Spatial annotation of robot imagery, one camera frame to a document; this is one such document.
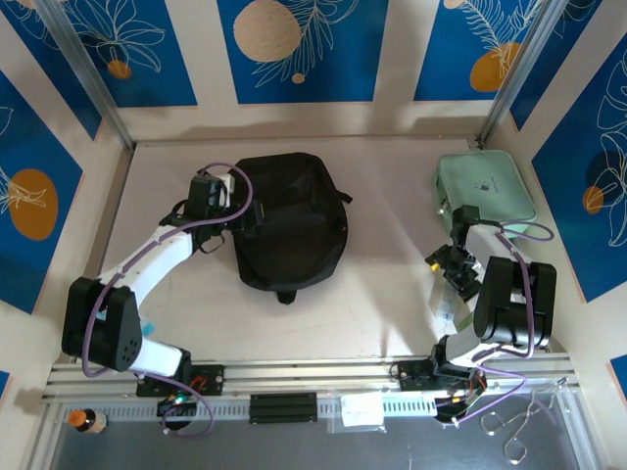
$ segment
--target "small bottle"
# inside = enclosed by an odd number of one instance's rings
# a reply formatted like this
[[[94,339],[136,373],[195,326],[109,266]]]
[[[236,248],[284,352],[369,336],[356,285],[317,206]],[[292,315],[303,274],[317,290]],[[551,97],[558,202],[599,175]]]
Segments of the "small bottle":
[[[107,427],[107,416],[91,408],[75,409],[68,416],[68,423],[79,433],[98,434]]]

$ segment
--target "beige circle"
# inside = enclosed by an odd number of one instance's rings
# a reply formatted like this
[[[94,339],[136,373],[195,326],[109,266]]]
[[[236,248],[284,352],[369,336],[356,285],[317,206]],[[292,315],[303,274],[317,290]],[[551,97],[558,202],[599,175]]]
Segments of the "beige circle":
[[[305,76],[302,73],[294,73],[292,75],[292,81],[297,85],[305,82]]]
[[[20,5],[22,5],[23,7],[27,7],[30,8],[31,10],[35,9],[35,5],[34,3],[32,3],[33,0],[15,0],[16,2],[18,2]],[[67,2],[68,0],[57,0],[57,3],[62,3],[62,2]]]
[[[256,62],[285,59],[301,43],[296,17],[275,0],[248,4],[235,19],[233,33],[242,53]]]
[[[445,8],[449,10],[454,10],[455,8],[459,8],[466,0],[444,0]]]

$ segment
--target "metal corner post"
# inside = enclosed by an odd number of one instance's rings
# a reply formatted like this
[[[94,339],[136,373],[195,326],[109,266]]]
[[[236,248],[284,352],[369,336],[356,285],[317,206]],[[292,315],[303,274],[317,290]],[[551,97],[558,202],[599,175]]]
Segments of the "metal corner post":
[[[538,12],[538,16],[532,22],[525,39],[522,41],[520,51],[509,68],[503,85],[497,92],[492,108],[481,127],[481,131],[477,135],[479,148],[485,147],[497,124],[509,110],[527,76],[529,76],[529,72],[536,64],[564,8],[568,4],[568,0],[536,1],[543,2],[543,5]]]
[[[91,62],[70,19],[57,0],[33,0],[37,14],[48,28],[96,110],[111,127],[122,146],[132,153],[134,143],[118,114],[118,108],[100,73]]]

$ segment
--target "black backpack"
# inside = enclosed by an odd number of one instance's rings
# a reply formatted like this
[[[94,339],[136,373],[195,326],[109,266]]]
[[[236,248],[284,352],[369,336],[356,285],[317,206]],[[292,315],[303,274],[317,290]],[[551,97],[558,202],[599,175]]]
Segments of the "black backpack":
[[[296,291],[333,274],[348,238],[342,201],[352,198],[335,189],[321,159],[297,153],[244,159],[237,163],[253,183],[264,219],[254,231],[233,233],[242,281],[275,292],[285,305]],[[235,202],[247,186],[235,177]]]

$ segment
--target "green bag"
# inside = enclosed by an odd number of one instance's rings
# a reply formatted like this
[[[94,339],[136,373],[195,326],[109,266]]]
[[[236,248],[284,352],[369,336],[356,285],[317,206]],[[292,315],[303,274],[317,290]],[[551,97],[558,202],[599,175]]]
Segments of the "green bag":
[[[481,218],[496,222],[536,218],[536,207],[518,168],[511,156],[500,150],[445,155],[432,183],[435,209],[449,232],[453,211],[463,205],[478,207]],[[527,225],[508,228],[523,233]]]

